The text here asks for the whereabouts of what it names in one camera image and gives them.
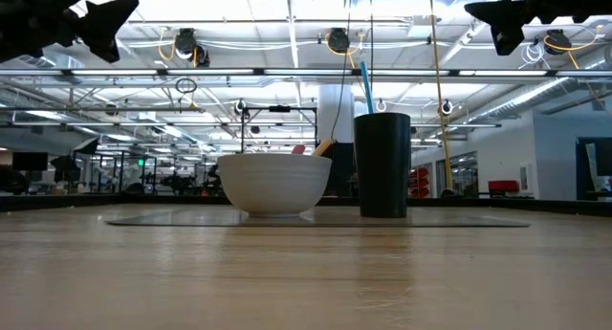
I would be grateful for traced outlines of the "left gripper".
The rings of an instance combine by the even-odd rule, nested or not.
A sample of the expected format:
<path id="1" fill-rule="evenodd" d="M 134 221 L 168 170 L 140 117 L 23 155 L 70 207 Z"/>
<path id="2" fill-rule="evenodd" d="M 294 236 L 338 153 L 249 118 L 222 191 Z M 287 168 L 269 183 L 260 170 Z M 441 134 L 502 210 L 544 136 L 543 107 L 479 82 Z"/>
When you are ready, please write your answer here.
<path id="1" fill-rule="evenodd" d="M 21 55 L 43 56 L 58 43 L 69 47 L 79 37 L 90 52 L 108 63 L 120 60 L 116 34 L 139 0 L 86 1 L 87 13 L 71 10 L 80 0 L 0 0 L 0 62 Z"/>

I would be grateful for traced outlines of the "beige mat with grey border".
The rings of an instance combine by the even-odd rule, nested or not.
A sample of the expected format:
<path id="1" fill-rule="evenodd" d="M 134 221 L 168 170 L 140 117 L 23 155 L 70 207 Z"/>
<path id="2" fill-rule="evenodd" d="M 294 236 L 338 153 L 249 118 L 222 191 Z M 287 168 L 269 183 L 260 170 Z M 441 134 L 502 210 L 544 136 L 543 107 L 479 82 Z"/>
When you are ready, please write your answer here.
<path id="1" fill-rule="evenodd" d="M 208 227 L 208 228 L 528 228 L 529 224 L 489 216 L 458 213 L 411 212 L 406 218 L 361 217 L 348 209 L 333 212 L 321 209 L 319 213 L 306 212 L 298 216 L 253 217 L 231 211 L 219 214 L 169 213 L 141 215 L 107 220 L 112 226 L 142 227 Z"/>

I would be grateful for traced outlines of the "black aluminium table frame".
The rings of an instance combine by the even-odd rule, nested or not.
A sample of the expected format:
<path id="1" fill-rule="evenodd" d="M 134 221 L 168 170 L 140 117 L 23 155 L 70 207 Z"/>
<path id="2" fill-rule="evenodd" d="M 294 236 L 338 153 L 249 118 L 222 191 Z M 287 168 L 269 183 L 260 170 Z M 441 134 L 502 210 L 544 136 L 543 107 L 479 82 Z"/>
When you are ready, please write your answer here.
<path id="1" fill-rule="evenodd" d="M 0 196 L 0 212 L 59 209 L 68 207 L 94 207 L 119 204 L 144 205 L 214 205 L 226 206 L 224 197 L 162 196 L 132 194 L 82 194 L 82 195 L 17 195 Z M 496 208 L 542 211 L 612 218 L 612 203 L 595 201 L 547 201 L 520 198 L 440 198 L 409 199 L 413 208 Z"/>

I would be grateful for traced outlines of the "black cup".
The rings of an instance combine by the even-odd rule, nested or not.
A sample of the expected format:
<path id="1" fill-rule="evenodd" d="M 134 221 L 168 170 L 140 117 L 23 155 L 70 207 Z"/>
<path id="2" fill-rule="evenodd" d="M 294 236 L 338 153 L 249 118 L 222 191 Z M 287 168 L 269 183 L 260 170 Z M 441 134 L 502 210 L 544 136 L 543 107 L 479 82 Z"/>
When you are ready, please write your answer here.
<path id="1" fill-rule="evenodd" d="M 377 113 L 355 118 L 354 148 L 361 216 L 405 218 L 411 165 L 410 117 Z"/>

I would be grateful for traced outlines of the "red shelf unit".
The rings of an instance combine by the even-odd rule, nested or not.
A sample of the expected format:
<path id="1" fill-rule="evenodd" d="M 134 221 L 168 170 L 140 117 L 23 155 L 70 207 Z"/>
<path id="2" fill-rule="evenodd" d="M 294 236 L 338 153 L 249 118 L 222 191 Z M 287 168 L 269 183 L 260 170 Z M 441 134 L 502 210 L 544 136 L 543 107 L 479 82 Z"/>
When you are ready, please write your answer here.
<path id="1" fill-rule="evenodd" d="M 411 198 L 424 199 L 430 196 L 429 170 L 418 167 L 409 174 L 408 192 Z"/>

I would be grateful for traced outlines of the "white building column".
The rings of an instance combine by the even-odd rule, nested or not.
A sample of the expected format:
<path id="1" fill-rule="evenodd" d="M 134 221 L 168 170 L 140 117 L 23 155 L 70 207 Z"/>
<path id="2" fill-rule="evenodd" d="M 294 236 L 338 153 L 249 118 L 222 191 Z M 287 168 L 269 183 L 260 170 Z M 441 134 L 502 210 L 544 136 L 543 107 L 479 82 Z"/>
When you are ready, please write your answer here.
<path id="1" fill-rule="evenodd" d="M 349 84 L 318 87 L 317 138 L 338 143 L 353 141 L 354 96 Z"/>

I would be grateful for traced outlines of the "dark cabinet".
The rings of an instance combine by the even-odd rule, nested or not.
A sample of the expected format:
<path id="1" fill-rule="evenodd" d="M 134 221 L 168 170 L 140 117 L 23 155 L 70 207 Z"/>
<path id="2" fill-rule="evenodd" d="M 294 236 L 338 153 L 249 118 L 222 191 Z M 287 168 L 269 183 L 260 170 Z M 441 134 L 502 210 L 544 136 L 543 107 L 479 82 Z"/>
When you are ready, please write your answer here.
<path id="1" fill-rule="evenodd" d="M 354 159 L 354 145 L 352 143 L 333 144 L 321 157 L 332 160 L 324 196 L 348 198 L 352 195 L 352 178 L 356 171 Z"/>

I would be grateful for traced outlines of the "silver ventilation duct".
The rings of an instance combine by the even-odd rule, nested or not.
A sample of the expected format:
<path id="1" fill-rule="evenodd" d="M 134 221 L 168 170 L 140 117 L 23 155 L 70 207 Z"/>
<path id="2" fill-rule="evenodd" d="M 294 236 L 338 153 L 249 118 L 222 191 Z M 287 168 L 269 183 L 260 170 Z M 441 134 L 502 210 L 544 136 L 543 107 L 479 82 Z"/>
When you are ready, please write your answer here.
<path id="1" fill-rule="evenodd" d="M 581 73 L 577 77 L 567 77 L 558 72 L 557 77 L 550 81 L 512 91 L 502 98 L 502 103 L 488 112 L 487 117 L 502 118 L 518 114 L 577 90 L 597 90 L 604 79 L 612 79 L 612 43 L 585 57 L 581 64 Z"/>

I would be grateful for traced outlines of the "black background station frame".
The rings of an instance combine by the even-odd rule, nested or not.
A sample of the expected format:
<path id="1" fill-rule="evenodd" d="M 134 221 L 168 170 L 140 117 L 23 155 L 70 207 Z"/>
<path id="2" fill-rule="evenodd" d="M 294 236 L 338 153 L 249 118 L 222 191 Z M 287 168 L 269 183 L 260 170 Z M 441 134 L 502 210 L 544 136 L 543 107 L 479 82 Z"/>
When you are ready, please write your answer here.
<path id="1" fill-rule="evenodd" d="M 318 144 L 317 108 L 290 105 L 247 106 L 241 102 L 240 152 L 261 148 Z"/>

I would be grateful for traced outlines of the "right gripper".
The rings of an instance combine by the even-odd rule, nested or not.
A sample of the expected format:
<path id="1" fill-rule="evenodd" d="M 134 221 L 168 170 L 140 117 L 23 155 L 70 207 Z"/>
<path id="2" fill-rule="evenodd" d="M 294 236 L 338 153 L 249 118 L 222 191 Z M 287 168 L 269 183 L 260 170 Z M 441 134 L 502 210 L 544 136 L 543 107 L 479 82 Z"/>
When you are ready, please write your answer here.
<path id="1" fill-rule="evenodd" d="M 499 0 L 468 3 L 464 9 L 490 25 L 496 53 L 510 55 L 525 39 L 523 20 L 537 17 L 551 24 L 558 17 L 572 17 L 582 23 L 592 15 L 612 15 L 612 0 Z"/>

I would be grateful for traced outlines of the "red storage bin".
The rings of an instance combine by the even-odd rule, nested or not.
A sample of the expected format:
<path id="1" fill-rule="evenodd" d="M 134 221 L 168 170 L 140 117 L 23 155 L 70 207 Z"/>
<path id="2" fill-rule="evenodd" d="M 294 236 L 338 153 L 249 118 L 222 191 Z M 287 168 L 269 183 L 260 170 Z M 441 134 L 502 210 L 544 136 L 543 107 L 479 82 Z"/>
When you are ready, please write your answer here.
<path id="1" fill-rule="evenodd" d="M 491 180 L 488 181 L 489 193 L 517 193 L 520 191 L 519 182 L 516 180 Z"/>

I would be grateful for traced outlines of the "white bowl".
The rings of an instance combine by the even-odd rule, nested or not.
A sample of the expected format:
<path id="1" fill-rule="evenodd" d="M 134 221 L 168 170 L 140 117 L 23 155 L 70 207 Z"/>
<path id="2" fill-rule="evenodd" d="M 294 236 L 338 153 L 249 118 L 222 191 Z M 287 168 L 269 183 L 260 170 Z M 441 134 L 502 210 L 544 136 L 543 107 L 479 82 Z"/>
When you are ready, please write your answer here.
<path id="1" fill-rule="evenodd" d="M 332 160 L 255 153 L 221 156 L 217 164 L 222 188 L 236 208 L 255 217 L 295 217 L 323 196 Z"/>

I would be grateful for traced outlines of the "blue-framed panel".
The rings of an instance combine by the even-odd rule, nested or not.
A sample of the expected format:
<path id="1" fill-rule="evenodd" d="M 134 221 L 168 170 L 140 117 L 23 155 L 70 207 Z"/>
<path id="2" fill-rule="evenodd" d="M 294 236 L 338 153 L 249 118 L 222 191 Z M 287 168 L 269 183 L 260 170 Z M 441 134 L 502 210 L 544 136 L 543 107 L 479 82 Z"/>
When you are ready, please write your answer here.
<path id="1" fill-rule="evenodd" d="M 612 138 L 578 138 L 576 185 L 579 201 L 612 203 Z"/>

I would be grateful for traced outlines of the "dark background monitor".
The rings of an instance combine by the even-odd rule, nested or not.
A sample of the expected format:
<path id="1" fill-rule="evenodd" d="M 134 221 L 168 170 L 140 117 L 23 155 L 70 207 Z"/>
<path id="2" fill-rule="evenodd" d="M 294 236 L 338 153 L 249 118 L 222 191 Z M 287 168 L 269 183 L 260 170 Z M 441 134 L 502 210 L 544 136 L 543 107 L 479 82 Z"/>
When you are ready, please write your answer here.
<path id="1" fill-rule="evenodd" d="M 19 171 L 45 171 L 49 164 L 47 152 L 13 152 L 12 168 Z"/>

